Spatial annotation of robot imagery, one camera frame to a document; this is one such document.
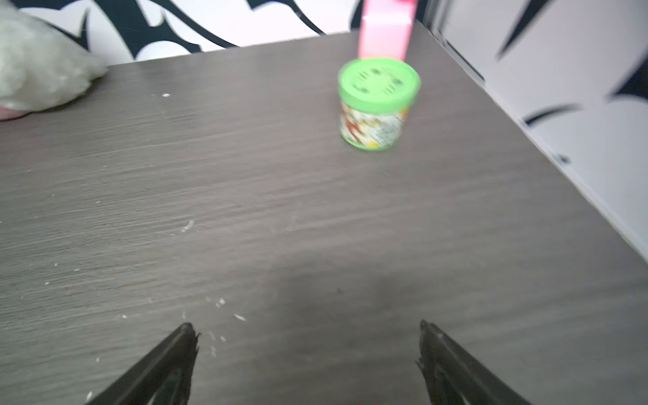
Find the pink bottle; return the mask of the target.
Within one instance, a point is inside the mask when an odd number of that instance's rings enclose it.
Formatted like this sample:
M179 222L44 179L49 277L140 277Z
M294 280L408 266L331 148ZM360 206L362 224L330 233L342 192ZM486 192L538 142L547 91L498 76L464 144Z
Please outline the pink bottle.
M415 22L417 0L364 1L358 58L404 61Z

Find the green lidded jar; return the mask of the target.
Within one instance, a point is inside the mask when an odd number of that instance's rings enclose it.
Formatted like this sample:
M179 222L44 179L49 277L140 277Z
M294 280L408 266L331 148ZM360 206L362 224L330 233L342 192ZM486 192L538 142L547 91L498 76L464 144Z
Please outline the green lidded jar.
M346 63L337 79L342 138L365 151L395 145L420 92L418 73L396 59L358 58Z

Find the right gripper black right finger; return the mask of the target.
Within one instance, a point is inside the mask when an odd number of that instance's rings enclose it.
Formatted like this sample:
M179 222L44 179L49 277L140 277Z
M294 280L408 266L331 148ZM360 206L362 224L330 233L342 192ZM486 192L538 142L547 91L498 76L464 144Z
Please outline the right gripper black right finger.
M530 405L437 325L420 322L417 366L432 404Z

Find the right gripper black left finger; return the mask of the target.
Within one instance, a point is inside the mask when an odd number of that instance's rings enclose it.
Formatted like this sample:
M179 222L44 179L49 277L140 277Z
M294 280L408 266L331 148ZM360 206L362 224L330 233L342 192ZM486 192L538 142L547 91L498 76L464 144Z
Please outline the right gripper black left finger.
M190 322L182 323L89 404L188 404L198 338Z

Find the white plush toy pink shirt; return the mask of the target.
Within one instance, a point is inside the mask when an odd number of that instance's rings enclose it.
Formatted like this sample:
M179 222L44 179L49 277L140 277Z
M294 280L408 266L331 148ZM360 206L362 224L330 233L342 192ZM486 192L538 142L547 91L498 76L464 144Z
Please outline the white plush toy pink shirt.
M1 119L50 110L83 96L108 68L45 22L1 2Z

